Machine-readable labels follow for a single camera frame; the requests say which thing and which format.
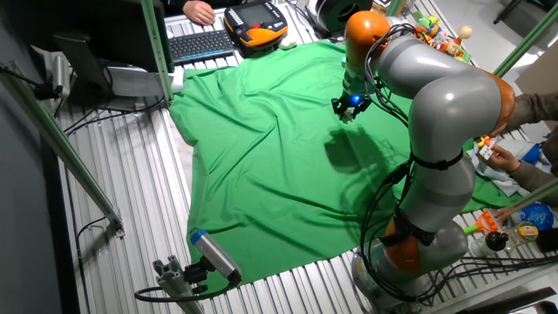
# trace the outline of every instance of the black monitor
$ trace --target black monitor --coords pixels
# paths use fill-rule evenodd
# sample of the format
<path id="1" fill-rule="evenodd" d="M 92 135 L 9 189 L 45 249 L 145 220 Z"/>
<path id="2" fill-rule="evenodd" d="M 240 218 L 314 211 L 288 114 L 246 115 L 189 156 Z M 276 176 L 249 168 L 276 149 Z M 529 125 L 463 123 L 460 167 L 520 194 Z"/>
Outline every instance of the black monitor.
<path id="1" fill-rule="evenodd" d="M 4 18 L 25 44 L 62 51 L 77 74 L 69 103 L 102 106 L 113 99 L 107 62 L 157 72 L 140 0 L 13 0 Z M 174 70 L 164 7 L 153 0 L 167 69 Z"/>

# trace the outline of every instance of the green metal pole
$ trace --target green metal pole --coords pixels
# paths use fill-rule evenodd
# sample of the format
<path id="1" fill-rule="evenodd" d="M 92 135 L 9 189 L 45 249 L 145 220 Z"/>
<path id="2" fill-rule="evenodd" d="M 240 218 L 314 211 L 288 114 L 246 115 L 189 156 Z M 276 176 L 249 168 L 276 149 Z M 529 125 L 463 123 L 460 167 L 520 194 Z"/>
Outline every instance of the green metal pole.
<path id="1" fill-rule="evenodd" d="M 14 63 L 10 64 L 10 69 L 25 76 Z M 86 193 L 92 198 L 95 204 L 97 204 L 103 214 L 106 215 L 107 219 L 117 230 L 117 236 L 123 236 L 122 218 L 120 218 L 120 215 L 114 210 L 114 206 L 111 204 L 108 197 L 106 197 L 101 186 L 89 172 L 85 163 L 79 158 L 78 153 L 74 150 L 67 136 L 60 126 L 58 126 L 56 120 L 54 120 L 51 112 L 46 106 L 35 99 L 35 95 L 29 87 L 29 84 L 5 73 L 0 74 L 0 82 L 2 82 L 11 96 L 25 111 L 29 119 L 37 127 L 41 136 L 49 143 L 49 146 L 51 146 L 58 157 L 60 157 L 68 169 L 70 169 L 71 173 L 76 180 L 78 180 Z"/>
<path id="2" fill-rule="evenodd" d="M 385 15 L 387 17 L 395 17 L 395 15 L 398 14 L 398 10 L 402 2 L 403 0 L 391 0 L 390 6 L 387 8 Z"/>
<path id="3" fill-rule="evenodd" d="M 503 77 L 509 69 L 514 66 L 517 61 L 523 57 L 525 52 L 529 50 L 539 39 L 541 39 L 542 35 L 548 30 L 548 28 L 558 20 L 558 4 L 550 10 L 550 12 L 540 21 L 533 30 L 523 39 L 520 45 L 515 48 L 509 56 L 507 56 L 506 60 L 502 62 L 498 69 L 494 71 L 494 75 L 501 78 Z"/>
<path id="4" fill-rule="evenodd" d="M 160 81 L 163 85 L 163 92 L 165 92 L 165 99 L 167 101 L 173 100 L 173 90 L 171 89 L 171 79 L 168 76 L 167 62 L 165 61 L 165 53 L 163 52 L 163 42 L 160 40 L 159 28 L 157 27 L 157 18 L 155 17 L 155 10 L 153 9 L 152 0 L 141 0 L 141 7 L 143 8 L 143 16 L 146 18 L 147 31 L 151 39 L 151 47 L 153 48 L 153 55 L 157 62 L 157 70 L 159 70 Z"/>

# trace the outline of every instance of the green cloth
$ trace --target green cloth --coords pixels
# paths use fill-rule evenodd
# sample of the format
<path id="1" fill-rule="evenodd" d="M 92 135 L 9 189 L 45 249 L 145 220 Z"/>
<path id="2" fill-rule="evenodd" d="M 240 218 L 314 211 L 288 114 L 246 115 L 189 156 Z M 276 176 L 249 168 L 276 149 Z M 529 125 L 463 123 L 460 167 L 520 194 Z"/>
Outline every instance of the green cloth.
<path id="1" fill-rule="evenodd" d="M 372 193 L 409 156 L 407 129 L 375 106 L 347 125 L 333 113 L 343 57 L 344 47 L 317 42 L 188 70 L 174 98 L 171 115 L 194 146 L 188 230 L 210 233 L 247 283 L 355 248 Z M 392 99 L 408 112 L 409 99 Z M 470 208 L 509 203 L 492 183 L 475 197 Z M 394 203 L 388 194 L 375 219 Z M 210 290 L 225 285 L 217 277 Z"/>

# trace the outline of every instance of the desk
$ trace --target desk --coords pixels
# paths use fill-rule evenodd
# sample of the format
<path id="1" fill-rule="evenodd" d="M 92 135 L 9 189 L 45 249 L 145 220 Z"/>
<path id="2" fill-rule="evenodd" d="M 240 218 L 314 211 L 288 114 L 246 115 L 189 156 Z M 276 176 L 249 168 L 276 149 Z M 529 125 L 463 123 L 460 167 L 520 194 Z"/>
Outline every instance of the desk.
<path id="1" fill-rule="evenodd" d="M 287 17 L 289 29 L 295 32 L 299 44 L 317 40 L 301 26 L 301 21 L 289 7 L 279 4 L 279 8 Z M 455 35 L 444 22 L 438 8 L 429 0 L 417 1 L 415 9 L 424 15 L 436 14 L 441 17 L 443 28 Z M 222 29 L 222 24 L 218 22 L 213 26 L 200 27 L 190 24 L 184 17 L 171 17 L 167 19 L 167 29 L 180 35 L 180 32 L 188 34 Z M 228 58 L 177 66 L 176 71 L 235 66 L 241 61 L 242 58 L 236 53 Z M 155 100 L 143 99 L 142 102 L 151 104 Z M 99 110 L 86 120 L 114 114 Z M 82 115 L 81 111 L 72 108 L 72 112 L 61 112 L 59 122 L 66 128 Z M 509 136 L 525 139 L 521 131 Z M 118 207 L 126 230 L 126 236 L 121 240 L 106 232 L 106 222 L 100 222 L 96 224 L 98 227 L 84 232 L 78 242 L 84 256 L 85 282 L 82 283 L 75 254 L 77 244 L 73 236 L 76 230 L 100 218 L 102 214 L 60 163 L 82 312 L 87 312 L 85 286 L 92 313 L 181 313 L 175 304 L 148 304 L 133 298 L 135 290 L 156 285 L 156 274 L 152 268 L 154 260 L 166 261 L 167 256 L 173 254 L 183 266 L 191 263 L 186 245 L 186 227 L 191 182 L 187 177 L 188 171 L 191 176 L 192 149 L 178 135 L 168 110 L 161 108 L 149 114 L 130 114 L 103 120 L 79 130 L 70 137 L 70 141 L 110 201 Z M 456 221 L 468 225 L 478 216 L 479 213 L 462 215 L 456 217 Z M 522 247 L 516 254 L 532 256 L 535 253 L 530 247 Z M 224 296 L 203 301 L 202 305 L 206 313 L 219 314 L 369 312 L 370 304 L 351 281 L 352 254 L 352 251 L 348 251 L 330 260 L 285 271 L 231 290 Z M 522 273 L 519 280 L 543 276 L 544 271 Z M 490 287 L 489 284 L 503 289 L 516 282 L 500 276 L 477 276 L 452 281 L 436 298 L 436 306 L 428 311 L 455 312 L 466 307 L 469 302 L 479 302 L 493 296 L 482 293 L 481 289 Z M 408 312 L 408 306 L 413 305 L 397 308 L 396 312 Z"/>

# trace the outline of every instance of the black keyboard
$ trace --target black keyboard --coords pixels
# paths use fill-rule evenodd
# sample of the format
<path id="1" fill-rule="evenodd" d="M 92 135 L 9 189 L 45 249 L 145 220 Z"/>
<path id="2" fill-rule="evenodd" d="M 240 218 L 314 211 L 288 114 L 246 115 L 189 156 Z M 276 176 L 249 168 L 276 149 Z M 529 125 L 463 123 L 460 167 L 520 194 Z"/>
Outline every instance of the black keyboard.
<path id="1" fill-rule="evenodd" d="M 208 31 L 169 39 L 175 64 L 224 57 L 235 51 L 227 31 Z"/>

